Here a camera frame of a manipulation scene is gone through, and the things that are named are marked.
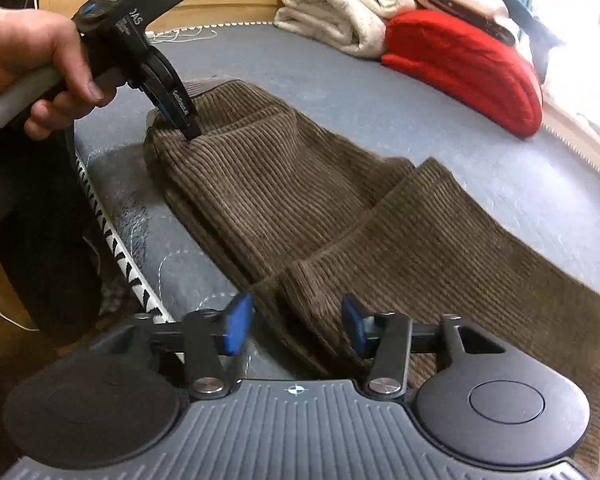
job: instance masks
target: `window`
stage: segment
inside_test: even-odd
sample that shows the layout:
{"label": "window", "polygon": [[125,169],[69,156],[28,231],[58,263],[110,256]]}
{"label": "window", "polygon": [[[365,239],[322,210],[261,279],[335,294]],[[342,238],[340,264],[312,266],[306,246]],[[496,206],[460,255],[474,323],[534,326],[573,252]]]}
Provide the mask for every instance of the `window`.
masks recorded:
{"label": "window", "polygon": [[550,55],[545,94],[600,129],[600,0],[533,0],[532,11],[567,43]]}

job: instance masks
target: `device handle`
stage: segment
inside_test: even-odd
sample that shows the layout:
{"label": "device handle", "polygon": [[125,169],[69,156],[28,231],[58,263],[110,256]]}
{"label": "device handle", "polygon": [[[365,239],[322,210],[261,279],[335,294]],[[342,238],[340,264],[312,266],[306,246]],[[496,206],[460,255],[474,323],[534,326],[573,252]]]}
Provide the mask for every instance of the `device handle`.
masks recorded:
{"label": "device handle", "polygon": [[[94,78],[100,87],[122,86],[125,77],[119,69],[109,68]],[[64,78],[52,66],[45,66],[18,79],[0,94],[0,127],[24,126],[30,115],[30,106],[39,99],[52,101],[60,92],[66,90]]]}

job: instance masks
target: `hand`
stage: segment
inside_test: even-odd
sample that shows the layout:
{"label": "hand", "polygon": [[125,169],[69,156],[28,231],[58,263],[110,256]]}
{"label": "hand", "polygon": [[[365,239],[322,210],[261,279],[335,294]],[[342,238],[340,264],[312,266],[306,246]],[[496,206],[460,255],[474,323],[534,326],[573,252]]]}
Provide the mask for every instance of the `hand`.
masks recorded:
{"label": "hand", "polygon": [[46,10],[0,8],[0,93],[23,74],[50,63],[64,76],[68,91],[31,107],[24,131],[36,140],[106,106],[116,89],[98,88],[93,81],[74,22]]}

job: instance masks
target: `metal screw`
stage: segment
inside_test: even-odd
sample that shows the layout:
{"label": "metal screw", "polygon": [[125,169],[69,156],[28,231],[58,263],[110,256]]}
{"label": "metal screw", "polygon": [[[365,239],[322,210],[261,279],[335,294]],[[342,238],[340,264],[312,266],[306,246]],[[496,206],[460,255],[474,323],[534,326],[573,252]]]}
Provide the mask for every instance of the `metal screw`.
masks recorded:
{"label": "metal screw", "polygon": [[376,394],[390,395],[400,391],[402,385],[389,377],[378,377],[369,383],[369,389]]}
{"label": "metal screw", "polygon": [[199,394],[216,394],[224,388],[224,383],[217,377],[200,377],[193,387]]}

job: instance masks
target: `gray mattress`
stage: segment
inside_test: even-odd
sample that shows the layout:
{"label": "gray mattress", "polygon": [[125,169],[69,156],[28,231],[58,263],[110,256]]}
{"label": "gray mattress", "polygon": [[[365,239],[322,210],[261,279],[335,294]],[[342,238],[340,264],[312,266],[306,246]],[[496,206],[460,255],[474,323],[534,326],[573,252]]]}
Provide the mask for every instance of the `gray mattress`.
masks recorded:
{"label": "gray mattress", "polygon": [[[504,227],[600,292],[600,176],[552,134],[520,141],[421,82],[270,25],[216,32],[160,48],[183,79],[238,76],[381,155],[415,164],[435,156]],[[222,308],[235,287],[149,180],[142,141],[151,108],[141,92],[120,89],[112,105],[77,122],[76,147],[105,216],[157,295],[152,301],[178,319],[201,306]],[[246,377],[302,377],[259,323],[243,364]]]}

